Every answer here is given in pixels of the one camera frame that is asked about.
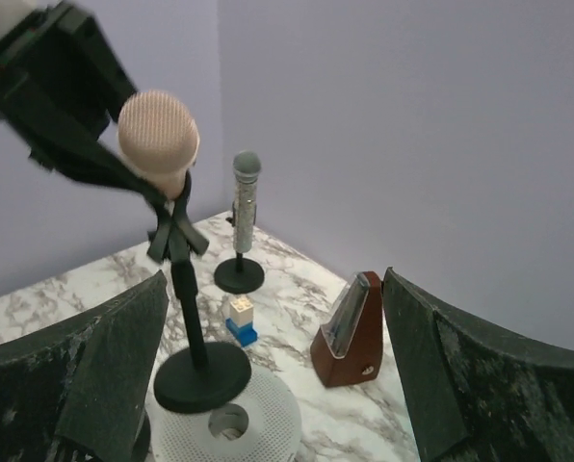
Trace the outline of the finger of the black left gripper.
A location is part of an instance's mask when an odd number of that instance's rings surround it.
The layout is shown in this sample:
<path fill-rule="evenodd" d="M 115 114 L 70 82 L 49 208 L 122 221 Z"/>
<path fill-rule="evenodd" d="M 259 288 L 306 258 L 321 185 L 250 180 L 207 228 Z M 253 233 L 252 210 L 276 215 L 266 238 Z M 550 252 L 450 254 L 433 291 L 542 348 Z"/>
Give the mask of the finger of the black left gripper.
<path fill-rule="evenodd" d="M 167 200 L 83 129 L 64 134 L 36 133 L 29 144 L 31 157 L 42 167 L 54 169 L 74 182 L 138 193 L 159 207 Z"/>
<path fill-rule="evenodd" d="M 157 227 L 148 233 L 147 256 L 155 263 L 169 260 L 181 263 L 190 259 L 190 253 L 203 255 L 208 240 L 193 226 L 187 206 L 177 206 L 170 213 L 165 207 L 156 207 Z"/>

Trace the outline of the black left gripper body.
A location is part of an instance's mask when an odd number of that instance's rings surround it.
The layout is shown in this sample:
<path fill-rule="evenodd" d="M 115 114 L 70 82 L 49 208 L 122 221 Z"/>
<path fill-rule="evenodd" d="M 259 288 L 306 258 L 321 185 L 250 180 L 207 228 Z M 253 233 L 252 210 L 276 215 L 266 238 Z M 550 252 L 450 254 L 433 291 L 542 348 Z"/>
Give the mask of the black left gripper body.
<path fill-rule="evenodd" d="M 20 106 L 36 111 L 51 103 L 99 138 L 118 120 L 137 88 L 94 15 L 71 1 L 39 7 L 30 1 L 0 1 L 0 116 L 15 79 L 27 79 Z"/>

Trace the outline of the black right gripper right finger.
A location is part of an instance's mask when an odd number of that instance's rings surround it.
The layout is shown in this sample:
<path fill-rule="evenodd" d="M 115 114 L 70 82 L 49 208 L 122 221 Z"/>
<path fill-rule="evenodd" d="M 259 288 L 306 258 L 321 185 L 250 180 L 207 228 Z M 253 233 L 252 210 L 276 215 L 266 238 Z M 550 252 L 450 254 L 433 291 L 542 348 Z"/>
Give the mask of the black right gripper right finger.
<path fill-rule="evenodd" d="M 423 461 L 574 461 L 574 350 L 460 310 L 388 269 L 383 308 Z"/>

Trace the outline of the black cable spool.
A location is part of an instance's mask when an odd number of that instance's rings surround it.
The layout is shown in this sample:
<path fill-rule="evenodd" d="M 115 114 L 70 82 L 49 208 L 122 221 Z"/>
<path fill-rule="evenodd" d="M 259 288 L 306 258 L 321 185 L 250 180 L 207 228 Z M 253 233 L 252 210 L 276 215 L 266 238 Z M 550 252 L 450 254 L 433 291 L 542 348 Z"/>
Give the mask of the black cable spool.
<path fill-rule="evenodd" d="M 144 462 L 148 456 L 151 442 L 151 424 L 148 413 L 143 411 L 136 440 L 130 455 L 130 462 Z"/>

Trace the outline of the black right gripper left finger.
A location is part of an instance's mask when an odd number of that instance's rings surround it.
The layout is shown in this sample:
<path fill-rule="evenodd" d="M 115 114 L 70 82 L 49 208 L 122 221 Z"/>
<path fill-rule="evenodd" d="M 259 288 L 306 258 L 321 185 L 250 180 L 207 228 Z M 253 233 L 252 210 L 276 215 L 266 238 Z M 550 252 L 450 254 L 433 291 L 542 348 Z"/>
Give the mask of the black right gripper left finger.
<path fill-rule="evenodd" d="M 167 279 L 0 345 L 0 461 L 129 461 Z"/>

